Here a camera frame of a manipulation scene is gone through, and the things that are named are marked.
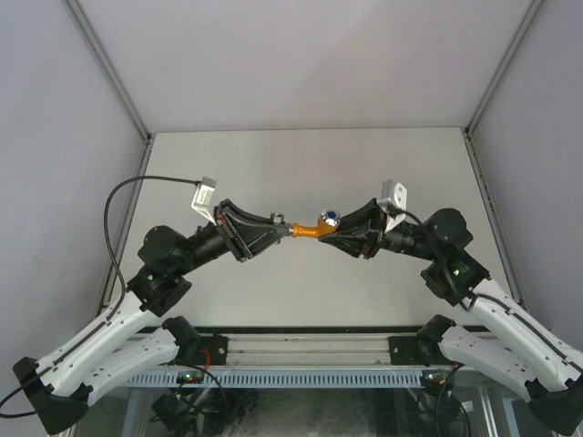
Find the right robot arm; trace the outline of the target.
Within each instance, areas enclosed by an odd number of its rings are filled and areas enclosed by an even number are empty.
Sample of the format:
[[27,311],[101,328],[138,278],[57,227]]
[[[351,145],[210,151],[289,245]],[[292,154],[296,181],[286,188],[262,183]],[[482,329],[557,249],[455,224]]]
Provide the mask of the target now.
[[320,242],[354,258],[380,250],[426,259],[425,286],[487,328],[482,340],[453,320],[435,315],[416,335],[420,356],[469,366],[527,403],[552,431],[569,436],[582,422],[582,352],[561,340],[508,295],[466,246],[473,236],[459,210],[441,208],[425,221],[372,199],[347,216],[325,210]]

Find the orange plastic water faucet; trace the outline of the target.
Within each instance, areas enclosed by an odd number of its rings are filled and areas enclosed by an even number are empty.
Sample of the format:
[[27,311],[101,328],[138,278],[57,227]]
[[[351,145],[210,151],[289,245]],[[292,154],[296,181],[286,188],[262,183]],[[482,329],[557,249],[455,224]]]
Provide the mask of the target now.
[[341,215],[334,209],[324,209],[317,218],[314,226],[303,226],[294,223],[291,226],[293,238],[319,239],[322,236],[335,232],[341,222]]

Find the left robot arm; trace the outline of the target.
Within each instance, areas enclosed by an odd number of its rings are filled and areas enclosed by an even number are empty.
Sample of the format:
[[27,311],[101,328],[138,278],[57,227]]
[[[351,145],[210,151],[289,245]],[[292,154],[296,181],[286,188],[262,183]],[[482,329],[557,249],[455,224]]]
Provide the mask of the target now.
[[143,266],[117,303],[55,351],[14,365],[47,434],[72,427],[136,373],[196,360],[200,335],[184,317],[167,315],[191,287],[186,275],[227,253],[239,262],[252,259],[293,233],[292,224],[249,214],[228,199],[213,215],[190,237],[168,226],[151,229],[138,251]]

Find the metal tee pipe fitting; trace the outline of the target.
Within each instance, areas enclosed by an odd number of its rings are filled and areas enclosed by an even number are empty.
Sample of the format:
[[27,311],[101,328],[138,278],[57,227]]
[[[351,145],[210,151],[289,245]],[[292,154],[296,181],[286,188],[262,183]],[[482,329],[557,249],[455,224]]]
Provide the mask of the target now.
[[286,221],[282,213],[271,213],[270,220],[279,235],[283,237],[290,237],[292,235],[293,224]]

